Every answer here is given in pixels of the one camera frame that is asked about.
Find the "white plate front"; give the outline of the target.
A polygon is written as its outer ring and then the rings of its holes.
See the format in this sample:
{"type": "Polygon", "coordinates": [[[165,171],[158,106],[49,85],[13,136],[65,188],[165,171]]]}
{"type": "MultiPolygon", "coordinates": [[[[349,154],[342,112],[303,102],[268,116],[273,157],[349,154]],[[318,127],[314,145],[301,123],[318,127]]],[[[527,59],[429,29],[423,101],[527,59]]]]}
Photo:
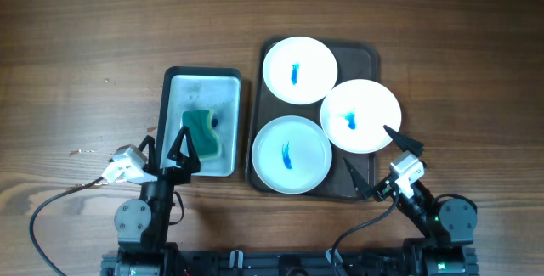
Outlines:
{"type": "Polygon", "coordinates": [[[282,194],[303,194],[325,180],[332,166],[332,146],[316,123],[286,115],[259,130],[251,157],[267,187],[282,194]]]}

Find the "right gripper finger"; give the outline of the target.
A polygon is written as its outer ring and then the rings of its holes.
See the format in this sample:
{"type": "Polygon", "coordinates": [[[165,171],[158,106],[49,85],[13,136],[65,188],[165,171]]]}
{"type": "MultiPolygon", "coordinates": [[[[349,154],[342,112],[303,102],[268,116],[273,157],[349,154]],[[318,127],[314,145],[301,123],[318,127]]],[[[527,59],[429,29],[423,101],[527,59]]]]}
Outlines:
{"type": "Polygon", "coordinates": [[[357,168],[348,159],[343,157],[343,161],[348,169],[350,177],[352,178],[355,193],[357,194],[357,196],[371,197],[373,189],[373,187],[371,186],[371,184],[373,183],[373,162],[367,162],[367,166],[365,169],[368,178],[364,179],[360,172],[357,170],[357,168]]]}
{"type": "Polygon", "coordinates": [[[409,138],[407,136],[404,136],[400,134],[399,132],[395,131],[393,128],[384,125],[383,126],[386,133],[391,137],[393,142],[403,151],[403,152],[410,152],[416,157],[420,157],[424,151],[424,144],[413,139],[409,138]]]}

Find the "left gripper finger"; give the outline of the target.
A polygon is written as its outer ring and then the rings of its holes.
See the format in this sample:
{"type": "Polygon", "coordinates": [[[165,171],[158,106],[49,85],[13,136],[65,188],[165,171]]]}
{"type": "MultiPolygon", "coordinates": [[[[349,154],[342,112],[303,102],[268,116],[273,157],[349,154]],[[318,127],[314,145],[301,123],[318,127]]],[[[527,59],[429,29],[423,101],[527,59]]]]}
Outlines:
{"type": "Polygon", "coordinates": [[[158,165],[156,162],[156,141],[151,135],[147,135],[143,141],[138,146],[138,149],[141,153],[148,149],[148,161],[147,169],[148,170],[157,170],[158,165]]]}
{"type": "Polygon", "coordinates": [[[182,126],[180,128],[177,137],[167,153],[167,158],[174,161],[181,169],[200,169],[200,159],[188,127],[182,126]]]}

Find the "green and yellow sponge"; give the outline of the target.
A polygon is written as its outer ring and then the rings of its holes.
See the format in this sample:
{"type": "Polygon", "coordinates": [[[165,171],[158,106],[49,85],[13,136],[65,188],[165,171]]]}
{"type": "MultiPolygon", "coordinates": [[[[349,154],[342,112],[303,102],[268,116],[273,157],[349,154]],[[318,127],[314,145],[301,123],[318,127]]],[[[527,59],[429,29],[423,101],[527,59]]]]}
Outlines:
{"type": "Polygon", "coordinates": [[[221,144],[213,125],[215,120],[212,110],[189,110],[182,114],[182,124],[190,129],[195,151],[201,161],[220,156],[221,144]]]}

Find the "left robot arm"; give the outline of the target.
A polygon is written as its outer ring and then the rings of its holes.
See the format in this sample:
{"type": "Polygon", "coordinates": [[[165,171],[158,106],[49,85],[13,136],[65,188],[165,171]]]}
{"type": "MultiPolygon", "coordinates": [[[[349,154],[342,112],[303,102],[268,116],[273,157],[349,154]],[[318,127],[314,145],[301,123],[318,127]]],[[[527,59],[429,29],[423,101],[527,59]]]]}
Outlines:
{"type": "Polygon", "coordinates": [[[167,242],[173,199],[179,198],[177,185],[190,182],[201,170],[201,162],[188,127],[181,127],[167,158],[175,165],[161,169],[156,161],[155,139],[145,137],[135,147],[120,148],[112,165],[140,186],[136,200],[117,209],[114,224],[118,232],[118,251],[102,261],[103,275],[184,275],[184,259],[176,244],[167,242]]]}

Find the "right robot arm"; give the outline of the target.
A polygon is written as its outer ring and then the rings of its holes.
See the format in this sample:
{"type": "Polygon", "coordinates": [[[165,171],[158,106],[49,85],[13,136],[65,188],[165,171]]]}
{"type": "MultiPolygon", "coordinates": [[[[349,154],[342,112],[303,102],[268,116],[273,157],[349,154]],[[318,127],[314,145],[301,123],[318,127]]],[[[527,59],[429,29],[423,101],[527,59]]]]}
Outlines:
{"type": "Polygon", "coordinates": [[[385,125],[384,130],[402,154],[389,165],[389,174],[370,186],[355,167],[345,161],[356,194],[377,202],[390,198],[392,205],[380,216],[341,234],[327,252],[336,275],[477,275],[478,260],[473,231],[478,222],[478,207],[459,194],[434,196],[421,182],[426,163],[421,159],[424,144],[385,125]],[[350,266],[348,257],[337,251],[340,242],[358,230],[382,221],[400,211],[422,234],[405,239],[400,248],[363,250],[350,266]]]}

